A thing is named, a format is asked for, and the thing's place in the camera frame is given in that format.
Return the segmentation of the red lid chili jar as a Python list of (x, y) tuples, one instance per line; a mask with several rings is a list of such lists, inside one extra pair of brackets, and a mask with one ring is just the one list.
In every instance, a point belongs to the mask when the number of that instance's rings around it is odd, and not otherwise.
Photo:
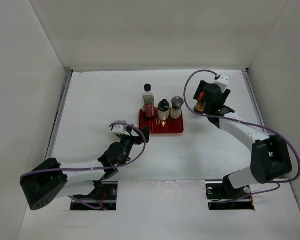
[(198, 114), (204, 114), (205, 105), (202, 103), (202, 99), (204, 97), (204, 93), (201, 92), (197, 98), (196, 105), (194, 106), (194, 111)]

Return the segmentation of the dark sauce bottle black cap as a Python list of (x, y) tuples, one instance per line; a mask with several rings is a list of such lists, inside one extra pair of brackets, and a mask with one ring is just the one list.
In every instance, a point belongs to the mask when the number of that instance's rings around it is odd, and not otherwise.
[(144, 85), (144, 94), (142, 95), (142, 112), (146, 119), (151, 119), (155, 114), (155, 97), (151, 90), (152, 86), (146, 83)]

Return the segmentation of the small black dome cap bottle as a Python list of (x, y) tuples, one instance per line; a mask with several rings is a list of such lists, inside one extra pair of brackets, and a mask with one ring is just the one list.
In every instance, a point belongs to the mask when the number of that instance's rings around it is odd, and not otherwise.
[(170, 104), (166, 99), (158, 103), (157, 108), (157, 124), (164, 127), (170, 115)]

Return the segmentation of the clear lid salt grinder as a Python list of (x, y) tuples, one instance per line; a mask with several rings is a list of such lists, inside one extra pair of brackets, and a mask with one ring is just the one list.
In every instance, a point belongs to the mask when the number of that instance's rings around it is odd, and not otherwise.
[(170, 116), (172, 119), (177, 120), (182, 115), (182, 107), (184, 105), (184, 99), (180, 96), (175, 96), (171, 99)]

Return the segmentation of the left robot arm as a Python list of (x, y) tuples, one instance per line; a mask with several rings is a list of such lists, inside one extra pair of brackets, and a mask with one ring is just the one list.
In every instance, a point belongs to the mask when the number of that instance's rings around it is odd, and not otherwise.
[(34, 170), (20, 177), (28, 206), (40, 210), (53, 200), (68, 197), (91, 210), (104, 207), (100, 196), (106, 197), (103, 182), (115, 176), (120, 168), (135, 162), (130, 158), (133, 146), (146, 146), (150, 140), (150, 127), (138, 128), (125, 121), (110, 125), (119, 138), (96, 160), (84, 163), (62, 163), (49, 158)]

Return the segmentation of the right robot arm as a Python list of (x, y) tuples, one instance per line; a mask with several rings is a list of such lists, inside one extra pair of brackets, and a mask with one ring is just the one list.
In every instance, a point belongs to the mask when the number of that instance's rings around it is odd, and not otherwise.
[(235, 137), (251, 152), (250, 166), (226, 175), (218, 188), (220, 193), (233, 198), (240, 189), (269, 183), (290, 173), (293, 167), (288, 146), (282, 137), (244, 125), (238, 114), (225, 105), (230, 92), (217, 82), (202, 80), (193, 98), (203, 106), (203, 113), (208, 115), (212, 124)]

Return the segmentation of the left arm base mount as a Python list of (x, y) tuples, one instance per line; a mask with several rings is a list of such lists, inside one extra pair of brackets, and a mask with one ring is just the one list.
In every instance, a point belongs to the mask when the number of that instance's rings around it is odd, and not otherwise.
[(117, 209), (118, 182), (94, 182), (94, 189), (88, 194), (78, 194), (71, 200), (71, 211), (115, 211)]

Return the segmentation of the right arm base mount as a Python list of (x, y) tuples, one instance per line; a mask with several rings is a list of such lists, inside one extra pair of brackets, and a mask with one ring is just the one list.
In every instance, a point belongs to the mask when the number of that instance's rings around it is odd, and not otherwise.
[(254, 210), (249, 185), (233, 188), (227, 180), (207, 180), (206, 197), (210, 211)]

